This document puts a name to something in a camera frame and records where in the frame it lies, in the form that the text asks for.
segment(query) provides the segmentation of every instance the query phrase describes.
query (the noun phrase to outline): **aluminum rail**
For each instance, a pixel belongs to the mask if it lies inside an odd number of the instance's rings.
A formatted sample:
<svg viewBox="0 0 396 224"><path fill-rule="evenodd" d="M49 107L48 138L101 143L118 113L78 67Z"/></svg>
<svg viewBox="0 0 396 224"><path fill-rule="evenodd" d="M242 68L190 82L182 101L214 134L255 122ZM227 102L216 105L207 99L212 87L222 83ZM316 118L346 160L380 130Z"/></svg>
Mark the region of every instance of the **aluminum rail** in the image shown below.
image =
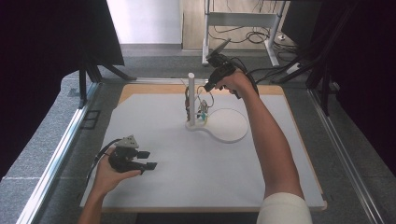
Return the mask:
<svg viewBox="0 0 396 224"><path fill-rule="evenodd" d="M68 149L70 148L74 136L78 131L78 127L83 121L84 116L92 103L91 98L93 98L93 96L95 95L98 86L98 83L91 84L88 91L89 100L87 104L75 112L73 118L71 119L69 125L66 128L66 131L64 132L64 135L61 138L61 141L59 142L51 159L49 160L49 164L47 165L43 175L40 177L37 185L35 186L35 190L31 194L30 199L23 208L23 211L21 212L21 215L16 222L17 224L32 223L34 221L35 215L37 214L42 203L44 202L47 193L50 190L50 186L52 185L53 180L61 167L64 157Z"/></svg>
<svg viewBox="0 0 396 224"><path fill-rule="evenodd" d="M310 96L312 103L314 104L318 115L326 129L327 134L329 135L334 149L340 159L340 162L343 164L343 167L346 171L346 175L349 178L350 183L352 184L353 189L358 195L359 200L361 201L361 205L369 218L370 222L373 224L385 223L381 215L379 214L378 209L376 208L373 197L371 196L369 190L365 186L363 180L361 179L361 175L353 164L352 159L350 159L349 154L347 153L347 149L341 141L338 132L335 130L332 125L332 121L320 107L320 100L316 91L308 90L308 95Z"/></svg>

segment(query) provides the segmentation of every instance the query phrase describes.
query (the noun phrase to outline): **white metal frame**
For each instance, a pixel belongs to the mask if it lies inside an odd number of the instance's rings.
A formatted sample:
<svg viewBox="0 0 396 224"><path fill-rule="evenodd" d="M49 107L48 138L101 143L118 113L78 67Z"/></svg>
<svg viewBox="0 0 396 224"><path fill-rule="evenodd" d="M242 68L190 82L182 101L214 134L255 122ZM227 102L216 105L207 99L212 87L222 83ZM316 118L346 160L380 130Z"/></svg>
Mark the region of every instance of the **white metal frame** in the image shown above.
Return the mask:
<svg viewBox="0 0 396 224"><path fill-rule="evenodd" d="M210 0L205 0L205 33L204 43L202 45L202 64L207 64L206 56L209 54L209 26L246 26L271 28L273 32L271 32L270 38L264 41L264 44L272 65L279 66L279 62L274 54L273 45L285 5L286 1L282 1L281 7L276 14L210 12Z"/></svg>

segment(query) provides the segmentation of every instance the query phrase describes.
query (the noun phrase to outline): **white stand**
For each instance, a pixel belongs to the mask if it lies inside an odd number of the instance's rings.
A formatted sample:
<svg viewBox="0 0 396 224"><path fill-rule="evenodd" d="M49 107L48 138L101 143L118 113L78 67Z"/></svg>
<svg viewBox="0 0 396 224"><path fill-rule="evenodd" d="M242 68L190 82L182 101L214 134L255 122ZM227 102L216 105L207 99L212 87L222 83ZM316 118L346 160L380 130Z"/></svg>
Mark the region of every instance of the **white stand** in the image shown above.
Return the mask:
<svg viewBox="0 0 396 224"><path fill-rule="evenodd" d="M248 133L248 122L241 113L231 108L214 111L207 121L196 119L194 87L194 74L189 73L190 118L186 122L188 130L205 131L223 143L235 143L245 137Z"/></svg>
<svg viewBox="0 0 396 224"><path fill-rule="evenodd" d="M273 45L285 5L286 1L282 1L282 5L276 14L210 12L210 0L205 0L205 33L202 46L202 64L208 64L206 56L209 53L209 26L246 26L271 28L270 38L265 40L264 44L272 65L279 66L279 62L274 54Z"/></svg>

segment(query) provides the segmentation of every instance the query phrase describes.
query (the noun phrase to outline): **gray carpet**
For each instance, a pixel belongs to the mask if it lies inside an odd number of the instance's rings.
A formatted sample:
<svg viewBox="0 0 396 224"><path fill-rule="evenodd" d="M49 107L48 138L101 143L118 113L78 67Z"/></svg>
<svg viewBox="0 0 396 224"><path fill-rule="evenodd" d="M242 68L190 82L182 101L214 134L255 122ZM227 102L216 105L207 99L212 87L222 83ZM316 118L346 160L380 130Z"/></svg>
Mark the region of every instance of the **gray carpet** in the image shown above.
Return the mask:
<svg viewBox="0 0 396 224"><path fill-rule="evenodd" d="M248 70L269 67L265 57L241 57ZM201 66L201 57L128 57L126 66L118 66L136 77L186 77L193 72L198 78L208 78L211 67ZM61 171L36 216L35 223L76 223L80 214L79 201L85 189L85 177L94 155L100 149L112 109L117 106L125 83L100 67L104 83L100 86L90 110L100 111L93 129L80 129L72 149L66 155ZM318 113L298 77L283 85L290 109L299 127L328 208L313 212L314 223L370 223L346 172L334 151ZM68 76L57 101L43 121L35 137L0 183L1 223L15 223L44 171L65 127L78 106L78 75ZM376 155L375 150L330 97L331 118L365 183L372 192L381 215L388 223L396 223L396 179ZM255 223L257 214L103 214L103 223Z"/></svg>

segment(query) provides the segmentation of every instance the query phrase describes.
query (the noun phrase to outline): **floor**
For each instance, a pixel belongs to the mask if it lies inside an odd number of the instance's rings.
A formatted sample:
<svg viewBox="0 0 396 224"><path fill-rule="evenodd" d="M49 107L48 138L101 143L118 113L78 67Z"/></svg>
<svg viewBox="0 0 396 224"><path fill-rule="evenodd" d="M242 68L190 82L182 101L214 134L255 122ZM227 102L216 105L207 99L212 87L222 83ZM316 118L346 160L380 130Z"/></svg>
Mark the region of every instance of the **floor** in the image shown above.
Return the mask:
<svg viewBox="0 0 396 224"><path fill-rule="evenodd" d="M147 1L151 4L160 4L162 1ZM223 1L224 10L239 10L229 2ZM248 1L250 5L246 8L252 10L257 1ZM199 6L204 5L204 1L195 1ZM194 8L187 4L182 5L185 11ZM162 40L156 44L141 42L121 42L123 56L125 57L126 66L120 67L128 74L138 75L145 74L148 77L155 77L148 64L168 62L165 59L172 56L177 61L177 57L197 57L201 56L198 50L202 45L202 40L197 38L194 43L188 44L186 37L191 34L187 28L183 29L182 43L173 44L165 43ZM265 50L259 49L252 51L249 46L230 45L230 49L225 51L227 55L238 57L265 57ZM285 59L292 57L292 54L285 54ZM211 71L210 67L202 67L197 61L196 65L189 65L191 69L205 73ZM108 119L111 116L112 108L117 106L117 99L120 97L122 86L125 82L108 72L105 68L100 67L104 76L104 83L99 85L98 93L93 96L90 111L100 111L101 119L92 123L87 119L82 122L78 129L75 141L71 143L71 149L65 155L64 162L60 167L59 174L56 175L51 188L49 188L48 197L39 209L34 223L74 223L78 218L80 209L78 208L81 193L85 189L86 170L91 166L92 158L101 146L101 139L106 131ZM170 73L163 73L161 77L171 77ZM362 201L360 201L359 186L355 186L348 175L347 167L340 159L342 155L334 149L334 142L329 137L323 120L315 108L312 98L309 96L304 81L306 76L300 76L282 85L286 93L290 109L296 119L296 124L300 129L305 146L310 155L313 167L317 173L318 180L324 191L324 198L329 203L328 209L323 212L312 213L314 223L374 223L364 211ZM23 208L28 202L35 190L35 186L41 180L40 176L46 170L52 154L61 142L64 132L77 112L79 103L78 94L78 74L73 73L67 76L62 83L61 92L54 103L51 111L43 120L41 126L35 133L35 136L26 146L14 166L10 169L7 176L0 183L0 220L1 223L16 223L21 215ZM352 167L358 170L358 177L365 184L364 187L370 192L371 199L379 211L382 223L396 222L396 208L394 199L396 198L396 179L387 169L386 165L379 159L375 150L365 139L356 125L348 118L347 114L337 103L335 95L330 96L329 101L330 119L332 125L337 131L346 149L347 155L352 160ZM254 223L257 214L103 214L103 223Z"/></svg>

